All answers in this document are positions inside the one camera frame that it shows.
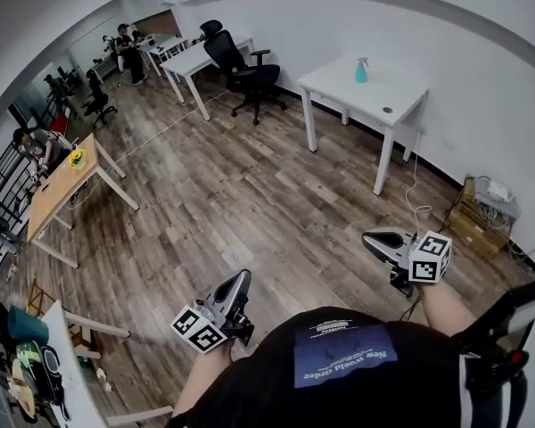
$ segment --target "cable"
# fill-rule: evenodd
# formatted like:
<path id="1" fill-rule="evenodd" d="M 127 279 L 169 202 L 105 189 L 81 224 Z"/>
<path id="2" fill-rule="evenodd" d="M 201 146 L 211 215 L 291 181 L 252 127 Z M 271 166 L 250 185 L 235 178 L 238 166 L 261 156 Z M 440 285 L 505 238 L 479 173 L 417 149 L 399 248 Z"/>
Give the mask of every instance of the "cable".
<path id="1" fill-rule="evenodd" d="M 418 306 L 418 303 L 422 300 L 422 297 L 420 295 L 418 295 L 418 298 L 416 298 L 414 300 L 414 302 L 412 303 L 412 306 L 410 306 L 410 308 L 408 308 L 407 310 L 404 311 L 404 313 L 402 314 L 402 316 L 400 316 L 400 319 L 399 321 L 401 321 L 404 316 L 408 313 L 408 317 L 406 319 L 406 322 L 410 320 L 410 316 L 412 316 L 412 313 L 414 312 L 414 309 L 416 308 L 416 306 Z"/>
<path id="2" fill-rule="evenodd" d="M 217 100 L 218 98 L 220 98 L 223 94 L 227 94 L 228 91 L 226 90 L 225 92 L 222 92 L 220 95 L 216 95 L 215 97 L 213 98 L 210 98 L 204 105 L 210 103 L 210 102 L 213 102 L 214 100 Z M 160 136 L 162 135 L 164 132 L 166 132 L 169 128 L 175 126 L 178 122 L 180 122 L 181 120 L 184 120 L 186 119 L 188 116 L 190 116 L 192 113 L 198 111 L 200 108 L 194 108 L 192 111 L 188 112 L 187 114 L 185 114 L 183 117 L 181 117 L 180 119 L 178 120 L 175 120 L 172 124 L 170 124 L 168 127 L 162 129 L 159 133 L 157 133 L 156 135 L 154 136 L 151 136 L 149 139 L 147 139 L 144 143 L 142 143 L 140 146 L 137 146 L 135 149 L 133 149 L 131 152 L 129 153 L 126 153 L 125 155 L 123 155 L 120 159 L 116 160 L 115 163 L 119 163 L 120 161 L 123 161 L 125 160 L 129 155 L 132 155 L 134 154 L 135 152 L 137 152 L 139 149 L 141 149 L 142 147 L 146 146 L 147 144 L 149 144 L 154 138 L 156 138 L 157 136 Z M 81 206 L 92 194 L 93 192 L 95 191 L 95 189 L 97 188 L 97 186 L 101 183 L 101 178 L 99 178 L 99 180 L 97 181 L 97 184 L 94 185 L 94 187 L 91 189 L 91 192 L 89 192 L 89 195 L 87 197 L 85 197 L 81 202 L 79 202 L 78 204 L 74 205 L 73 207 L 69 207 L 69 206 L 66 206 L 66 208 L 68 210 L 76 210 L 79 206 Z"/>
<path id="3" fill-rule="evenodd" d="M 418 167 L 418 149 L 416 148 L 416 158 L 414 162 L 414 184 L 412 187 L 407 189 L 406 193 L 404 194 L 405 198 L 407 199 L 407 205 L 410 208 L 410 210 L 414 213 L 414 220 L 416 222 L 416 235 L 420 237 L 420 224 L 418 223 L 418 214 L 423 214 L 425 212 L 430 212 L 432 210 L 432 206 L 429 204 L 425 204 L 423 206 L 418 206 L 417 208 L 413 208 L 412 204 L 410 203 L 410 200 L 408 199 L 408 194 L 412 192 L 416 186 L 418 185 L 418 181 L 416 180 L 416 168 Z"/>

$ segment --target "wooden floor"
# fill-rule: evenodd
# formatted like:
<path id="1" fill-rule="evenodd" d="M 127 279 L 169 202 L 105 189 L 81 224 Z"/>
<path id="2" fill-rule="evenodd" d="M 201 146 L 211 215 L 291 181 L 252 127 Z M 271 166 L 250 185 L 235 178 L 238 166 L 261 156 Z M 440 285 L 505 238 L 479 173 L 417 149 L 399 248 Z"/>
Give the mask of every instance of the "wooden floor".
<path id="1" fill-rule="evenodd" d="M 154 74 L 140 87 L 112 83 L 110 103 L 119 114 L 95 135 L 115 160 L 196 108 L 186 87 L 181 104 L 166 79 Z M 221 82 L 203 79 L 198 88 L 204 102 L 225 91 Z M 332 305 L 394 320 L 408 308 L 389 285 L 388 267 L 362 246 L 361 233 L 376 226 L 416 228 L 404 197 L 413 163 L 394 151 L 389 179 L 376 197 L 382 142 L 315 109 L 319 148 L 312 153 L 301 103 L 283 99 L 287 111 L 263 105 L 254 127 L 251 111 L 230 117 L 240 97 L 224 94 L 207 105 L 210 121 L 193 112 L 123 160 L 128 175 L 119 182 L 141 206 L 138 212 L 101 183 L 83 205 L 62 214 L 72 216 L 73 231 L 54 222 L 46 232 L 53 247 L 75 256 L 77 270 L 27 244 L 19 274 L 7 283 L 11 258 L 4 260 L 4 303 L 24 306 L 35 276 L 67 309 L 133 332 L 127 340 L 100 337 L 99 364 L 114 387 L 104 393 L 92 384 L 104 415 L 175 404 L 194 353 L 169 323 L 230 270 L 248 268 L 253 277 L 246 310 L 256 330 L 246 350 L 235 347 L 237 356 L 306 309 Z M 72 124 L 74 134 L 90 131 L 90 122 Z M 438 229 L 457 191 L 421 166 L 417 175 L 411 200 L 432 205 L 420 217 L 421 229 Z M 505 253 L 483 261 L 458 241 L 446 275 L 476 315 L 528 279 Z M 424 322 L 420 307 L 413 320 Z"/>

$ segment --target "blue spray bottle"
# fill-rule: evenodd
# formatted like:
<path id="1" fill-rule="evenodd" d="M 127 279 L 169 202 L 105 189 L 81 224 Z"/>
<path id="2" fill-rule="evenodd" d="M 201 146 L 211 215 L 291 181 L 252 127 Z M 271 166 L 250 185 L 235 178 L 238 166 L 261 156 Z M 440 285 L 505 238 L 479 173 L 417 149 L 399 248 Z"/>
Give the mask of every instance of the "blue spray bottle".
<path id="1" fill-rule="evenodd" d="M 368 68 L 367 61 L 368 61 L 368 57 L 361 57 L 360 59 L 358 59 L 357 71 L 355 72 L 355 80 L 359 84 L 362 84 L 366 82 L 367 80 L 366 70 L 365 70 L 365 66 Z"/>

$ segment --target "office chair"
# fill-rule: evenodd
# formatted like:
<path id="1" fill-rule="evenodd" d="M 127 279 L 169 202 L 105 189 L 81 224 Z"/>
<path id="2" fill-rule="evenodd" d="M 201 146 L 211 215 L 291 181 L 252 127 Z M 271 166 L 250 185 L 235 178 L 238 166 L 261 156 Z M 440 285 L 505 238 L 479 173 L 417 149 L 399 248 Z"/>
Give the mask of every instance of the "office chair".
<path id="1" fill-rule="evenodd" d="M 200 30 L 204 32 L 204 39 L 210 39 L 212 35 L 215 35 L 220 30 L 222 30 L 222 22 L 216 21 L 215 19 L 213 19 L 212 21 L 204 22 L 200 26 Z"/>
<path id="2" fill-rule="evenodd" d="M 258 112 L 261 102 L 279 104 L 282 110 L 287 109 L 287 105 L 280 100 L 276 100 L 270 93 L 275 92 L 275 84 L 279 77 L 279 65 L 264 65 L 263 54 L 271 51 L 255 51 L 251 55 L 258 57 L 258 65 L 249 67 L 243 61 L 243 57 L 234 44 L 230 33 L 221 30 L 204 43 L 204 49 L 212 60 L 226 74 L 226 87 L 232 92 L 243 92 L 244 100 L 241 104 L 232 109 L 232 117 L 237 116 L 236 111 L 254 105 L 253 123 L 259 124 Z"/>
<path id="3" fill-rule="evenodd" d="M 93 70 L 89 70 L 86 76 L 89 79 L 89 86 L 91 87 L 91 94 L 89 94 L 89 96 L 93 97 L 93 101 L 87 102 L 83 105 L 83 108 L 87 107 L 87 111 L 85 111 L 84 115 L 88 116 L 96 112 L 98 115 L 93 126 L 96 127 L 97 122 L 99 121 L 101 121 L 103 124 L 106 124 L 107 122 L 105 122 L 105 116 L 110 112 L 117 113 L 119 110 L 114 106 L 105 108 L 105 105 L 109 102 L 109 96 L 103 90 L 101 90 L 101 84 L 95 75 L 95 72 Z"/>

